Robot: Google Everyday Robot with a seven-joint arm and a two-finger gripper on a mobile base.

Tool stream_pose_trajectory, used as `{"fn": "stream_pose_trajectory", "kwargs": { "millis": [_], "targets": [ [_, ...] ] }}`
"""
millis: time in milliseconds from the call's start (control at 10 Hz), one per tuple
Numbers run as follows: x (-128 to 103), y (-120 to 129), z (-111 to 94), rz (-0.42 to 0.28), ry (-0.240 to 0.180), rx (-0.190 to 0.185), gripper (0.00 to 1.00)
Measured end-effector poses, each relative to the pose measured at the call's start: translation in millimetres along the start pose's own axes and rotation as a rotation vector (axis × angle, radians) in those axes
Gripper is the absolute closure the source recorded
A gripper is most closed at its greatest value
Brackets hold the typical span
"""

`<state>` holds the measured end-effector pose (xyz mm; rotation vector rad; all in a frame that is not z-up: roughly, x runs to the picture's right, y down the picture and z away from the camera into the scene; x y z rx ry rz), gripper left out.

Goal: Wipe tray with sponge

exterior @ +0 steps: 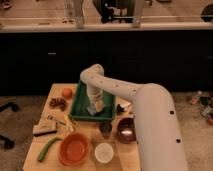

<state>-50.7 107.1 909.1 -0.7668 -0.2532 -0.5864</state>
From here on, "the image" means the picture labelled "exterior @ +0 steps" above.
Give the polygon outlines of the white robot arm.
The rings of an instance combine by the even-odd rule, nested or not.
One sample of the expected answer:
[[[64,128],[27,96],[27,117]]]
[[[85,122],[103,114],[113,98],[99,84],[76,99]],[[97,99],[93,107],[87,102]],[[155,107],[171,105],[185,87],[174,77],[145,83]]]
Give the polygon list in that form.
[[[105,77],[100,64],[83,70],[80,80],[91,102],[104,90],[132,103],[142,171],[189,171],[174,102],[164,87]]]

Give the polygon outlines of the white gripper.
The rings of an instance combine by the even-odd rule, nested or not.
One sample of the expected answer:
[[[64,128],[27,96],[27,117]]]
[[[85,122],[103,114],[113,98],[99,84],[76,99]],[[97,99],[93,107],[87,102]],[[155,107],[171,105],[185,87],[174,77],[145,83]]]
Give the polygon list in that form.
[[[102,101],[103,98],[103,91],[100,88],[96,88],[93,86],[87,87],[87,95],[90,101],[90,104],[95,107],[95,103],[98,101]]]

